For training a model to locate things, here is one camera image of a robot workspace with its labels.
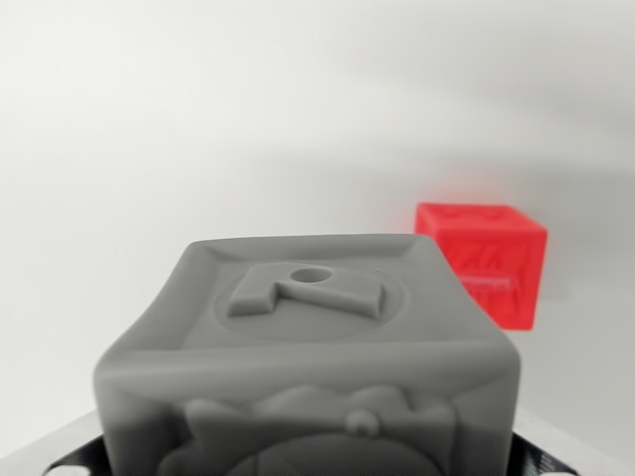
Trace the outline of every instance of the white surface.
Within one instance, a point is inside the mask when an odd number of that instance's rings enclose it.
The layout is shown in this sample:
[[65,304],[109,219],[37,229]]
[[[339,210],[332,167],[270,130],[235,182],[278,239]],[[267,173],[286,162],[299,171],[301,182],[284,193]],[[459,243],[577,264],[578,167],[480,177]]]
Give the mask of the white surface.
[[93,407],[188,242],[463,199],[552,233],[523,405],[635,466],[634,14],[0,0],[0,454]]

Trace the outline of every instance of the white wall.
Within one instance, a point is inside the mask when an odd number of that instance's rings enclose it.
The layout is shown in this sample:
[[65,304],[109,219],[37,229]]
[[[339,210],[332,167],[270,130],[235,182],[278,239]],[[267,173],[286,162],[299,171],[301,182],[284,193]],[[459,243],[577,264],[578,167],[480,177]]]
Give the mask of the white wall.
[[550,227],[522,404],[635,465],[634,13],[0,0],[0,454],[93,407],[188,242],[451,199]]

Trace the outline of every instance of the cube top face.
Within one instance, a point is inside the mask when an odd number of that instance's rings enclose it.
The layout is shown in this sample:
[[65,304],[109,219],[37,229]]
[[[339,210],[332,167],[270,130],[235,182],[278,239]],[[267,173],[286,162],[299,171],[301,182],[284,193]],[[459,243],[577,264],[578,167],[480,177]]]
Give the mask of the cube top face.
[[525,214],[507,205],[477,205],[455,203],[420,203],[419,220],[442,230],[472,232],[531,233],[544,227]]
[[420,203],[432,236],[470,295],[503,328],[531,329],[547,229],[506,205]]
[[[102,364],[117,356],[151,355],[142,359],[148,375],[169,365],[215,372],[225,380],[227,369],[243,360],[284,367],[294,359],[310,365],[313,358],[318,366],[345,359],[333,369],[333,378],[368,378],[370,384],[378,378],[374,373],[351,377],[350,372],[372,361],[377,361],[375,372],[403,361],[399,365],[414,374],[419,359],[448,350],[469,354],[473,362],[515,354],[430,238],[246,238],[190,245],[159,296]],[[290,360],[280,362],[283,354]],[[506,368],[504,362],[494,367]],[[267,368],[263,375],[267,372],[278,370]],[[465,385],[474,378],[480,378],[478,372]],[[168,400],[177,393],[165,389]]]

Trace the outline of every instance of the gray plastic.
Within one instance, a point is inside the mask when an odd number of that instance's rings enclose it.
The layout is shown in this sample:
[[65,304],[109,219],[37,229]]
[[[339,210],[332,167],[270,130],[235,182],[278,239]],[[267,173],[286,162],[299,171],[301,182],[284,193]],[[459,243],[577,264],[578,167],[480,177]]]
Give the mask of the gray plastic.
[[520,359],[417,235],[191,244],[106,352],[115,476],[503,476]]

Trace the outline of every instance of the cube side face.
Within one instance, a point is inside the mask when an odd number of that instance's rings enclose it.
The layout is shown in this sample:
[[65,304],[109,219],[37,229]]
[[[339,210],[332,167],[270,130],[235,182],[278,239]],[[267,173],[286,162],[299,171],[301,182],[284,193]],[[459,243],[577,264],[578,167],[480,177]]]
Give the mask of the cube side face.
[[504,329],[531,329],[546,228],[505,205],[425,203],[418,210],[420,221],[434,224],[417,229],[434,230],[450,266],[489,316]]
[[[432,240],[207,246],[221,258],[189,253],[143,325],[97,368],[115,476],[505,474],[518,353],[480,319]],[[283,293],[277,300],[261,293],[272,279]],[[174,342],[166,340],[166,306],[174,319],[191,319],[190,332],[178,326]],[[336,331],[306,340],[263,327],[294,318],[324,319]],[[162,336],[157,349],[148,335]],[[281,467],[284,460],[297,461],[296,471]]]
[[478,236],[444,230],[439,245],[476,302],[505,329],[531,329],[546,232]]

